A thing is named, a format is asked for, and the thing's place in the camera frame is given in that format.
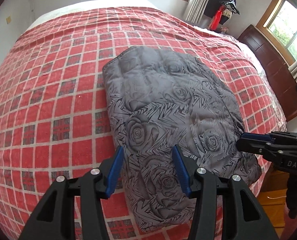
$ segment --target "light switch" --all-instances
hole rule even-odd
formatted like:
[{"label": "light switch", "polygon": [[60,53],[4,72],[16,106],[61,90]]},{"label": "light switch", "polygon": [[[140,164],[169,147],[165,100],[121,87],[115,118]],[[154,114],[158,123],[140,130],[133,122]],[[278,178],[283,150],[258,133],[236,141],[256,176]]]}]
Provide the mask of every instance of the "light switch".
[{"label": "light switch", "polygon": [[10,18],[10,16],[8,16],[7,18],[6,18],[6,22],[7,22],[7,24],[10,24],[10,22],[11,22],[11,18]]}]

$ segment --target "green foliage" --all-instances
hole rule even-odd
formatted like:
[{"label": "green foliage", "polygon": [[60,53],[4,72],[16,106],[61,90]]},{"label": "green foliage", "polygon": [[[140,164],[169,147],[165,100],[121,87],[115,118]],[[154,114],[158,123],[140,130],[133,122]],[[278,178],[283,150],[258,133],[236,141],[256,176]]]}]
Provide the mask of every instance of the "green foliage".
[{"label": "green foliage", "polygon": [[[292,36],[286,33],[282,28],[277,28],[274,22],[271,24],[269,29],[284,46],[286,46],[292,38]],[[287,49],[292,54],[294,59],[297,60],[297,47],[292,43]]]},{"label": "green foliage", "polygon": [[288,47],[288,50],[293,55],[294,59],[297,60],[297,48],[292,44]]},{"label": "green foliage", "polygon": [[283,43],[284,46],[290,41],[292,36],[287,34],[282,28],[278,28],[275,23],[273,22],[269,29],[272,31],[272,33],[279,39],[281,43]]}]

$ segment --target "white sheet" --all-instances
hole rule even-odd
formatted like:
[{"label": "white sheet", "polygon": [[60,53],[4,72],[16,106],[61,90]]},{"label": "white sheet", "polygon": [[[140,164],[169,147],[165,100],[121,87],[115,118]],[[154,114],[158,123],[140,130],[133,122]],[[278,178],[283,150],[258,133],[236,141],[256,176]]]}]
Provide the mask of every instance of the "white sheet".
[{"label": "white sheet", "polygon": [[[202,28],[200,28],[198,26],[194,26],[194,28],[197,29],[197,30],[199,30],[199,31],[201,31],[201,32],[209,33],[209,34],[211,34],[213,36],[218,36],[219,38],[222,38],[223,37],[221,34],[216,33],[216,32],[213,32],[213,31],[209,31],[208,29],[202,29]],[[257,70],[257,72],[259,74],[261,74],[261,73],[262,74],[265,74],[265,70],[262,67],[261,63],[258,61],[258,59],[255,56],[255,54],[250,50],[250,48],[246,44],[239,42],[238,40],[236,40],[232,36],[225,36],[225,37],[226,38],[229,37],[237,45],[237,47],[239,47],[239,49],[243,52],[243,54],[245,55],[245,57],[253,63],[254,67],[256,68],[256,70]]]},{"label": "white sheet", "polygon": [[74,13],[74,12],[82,12],[88,11],[97,8],[109,8],[109,7],[129,7],[129,6],[136,6],[136,7],[149,7],[157,9],[152,3],[147,0],[93,0],[93,1],[86,1],[80,2],[76,4],[72,4],[69,6],[65,6],[63,8],[56,9],[54,11],[48,12],[40,16],[35,22],[29,26],[29,29],[36,27],[44,22],[47,22],[51,19],[60,17],[65,14]]}]

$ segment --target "metal screw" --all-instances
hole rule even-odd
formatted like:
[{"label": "metal screw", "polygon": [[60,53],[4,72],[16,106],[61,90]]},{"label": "metal screw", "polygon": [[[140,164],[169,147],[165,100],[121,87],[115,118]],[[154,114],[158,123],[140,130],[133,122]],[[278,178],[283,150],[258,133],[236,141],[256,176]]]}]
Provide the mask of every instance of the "metal screw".
[{"label": "metal screw", "polygon": [[233,175],[232,176],[232,179],[235,180],[235,181],[240,181],[241,180],[241,177],[238,176],[238,175]]},{"label": "metal screw", "polygon": [[57,178],[56,178],[56,181],[57,182],[63,182],[65,180],[65,177],[64,176],[58,176]]},{"label": "metal screw", "polygon": [[197,173],[199,173],[199,174],[205,174],[206,173],[206,169],[204,169],[204,168],[198,168],[197,169]]},{"label": "metal screw", "polygon": [[99,170],[99,169],[92,169],[91,171],[90,171],[90,173],[92,174],[92,175],[97,175],[97,174],[99,174],[101,171]]}]

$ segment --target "mattress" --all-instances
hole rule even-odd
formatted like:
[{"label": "mattress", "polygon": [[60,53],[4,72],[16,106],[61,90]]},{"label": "mattress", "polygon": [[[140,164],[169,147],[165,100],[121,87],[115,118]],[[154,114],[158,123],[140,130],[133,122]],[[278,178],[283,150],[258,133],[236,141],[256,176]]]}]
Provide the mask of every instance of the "mattress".
[{"label": "mattress", "polygon": [[[0,227],[17,239],[58,175],[83,175],[114,153],[102,68],[133,45],[192,54],[233,92],[246,131],[281,130],[285,117],[253,61],[226,38],[196,30],[148,7],[97,8],[53,18],[26,31],[0,67]],[[257,156],[263,175],[269,163]],[[144,233],[125,188],[102,201],[111,239],[187,238],[190,222]],[[221,232],[217,221],[217,234]],[[82,239],[80,200],[75,234]]]},{"label": "mattress", "polygon": [[98,8],[109,8],[109,7],[131,7],[134,4],[138,7],[147,7],[147,8],[154,8],[157,9],[152,3],[148,0],[93,0],[93,1],[86,1],[75,3],[72,5],[68,5],[54,11],[50,11],[48,13],[43,14],[40,16],[36,21],[34,21],[31,26],[27,30],[30,30],[37,25],[40,25],[44,22],[52,20],[56,17],[60,17],[69,13],[75,12],[82,12],[88,11],[92,9]]}]

